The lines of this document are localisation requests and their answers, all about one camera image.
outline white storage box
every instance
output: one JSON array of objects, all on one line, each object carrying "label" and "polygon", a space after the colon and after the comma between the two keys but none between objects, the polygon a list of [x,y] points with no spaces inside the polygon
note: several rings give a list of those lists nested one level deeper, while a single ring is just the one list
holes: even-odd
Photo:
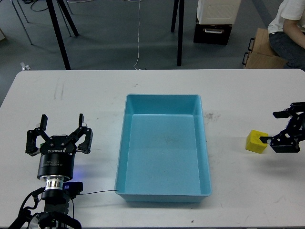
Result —
[{"label": "white storage box", "polygon": [[199,24],[233,25],[241,0],[198,0]]}]

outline person's arm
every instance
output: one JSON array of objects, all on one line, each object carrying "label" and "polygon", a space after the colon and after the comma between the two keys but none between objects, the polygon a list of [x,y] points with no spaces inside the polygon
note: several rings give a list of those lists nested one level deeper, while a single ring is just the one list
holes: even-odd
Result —
[{"label": "person's arm", "polygon": [[285,19],[283,25],[283,31],[286,33],[295,43],[305,49],[305,35],[297,26],[298,21]]}]

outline white shirt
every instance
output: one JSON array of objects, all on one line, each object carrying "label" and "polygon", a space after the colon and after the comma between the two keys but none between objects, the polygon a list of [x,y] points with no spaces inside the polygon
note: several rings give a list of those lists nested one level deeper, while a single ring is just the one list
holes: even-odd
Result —
[{"label": "white shirt", "polygon": [[299,21],[297,26],[305,32],[305,0],[284,0],[276,18],[268,26],[268,32],[282,32],[285,19]]}]

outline jeans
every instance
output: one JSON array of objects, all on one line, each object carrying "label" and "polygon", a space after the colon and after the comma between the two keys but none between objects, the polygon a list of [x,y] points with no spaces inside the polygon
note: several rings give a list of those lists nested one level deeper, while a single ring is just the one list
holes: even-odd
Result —
[{"label": "jeans", "polygon": [[291,40],[284,32],[270,33],[269,41],[273,50],[288,61],[284,68],[298,68],[305,72],[305,49]]}]

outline drawer handle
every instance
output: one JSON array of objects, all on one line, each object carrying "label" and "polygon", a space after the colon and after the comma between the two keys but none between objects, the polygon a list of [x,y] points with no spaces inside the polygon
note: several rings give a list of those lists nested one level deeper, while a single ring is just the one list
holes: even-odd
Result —
[{"label": "drawer handle", "polygon": [[216,29],[203,29],[204,32],[207,32],[207,33],[218,33],[218,34],[221,34],[224,32],[224,30],[216,30]]},{"label": "drawer handle", "polygon": [[243,62],[242,62],[242,64],[243,64],[244,66],[246,66],[246,64],[247,64],[248,56],[249,56],[249,53],[248,53],[248,52],[245,52],[245,53],[244,53]]},{"label": "drawer handle", "polygon": [[254,39],[254,38],[251,38],[251,39],[250,39],[250,41],[249,41],[248,51],[250,51],[250,52],[252,52],[252,50],[253,50],[253,47],[254,47],[254,41],[255,41],[255,39]]}]

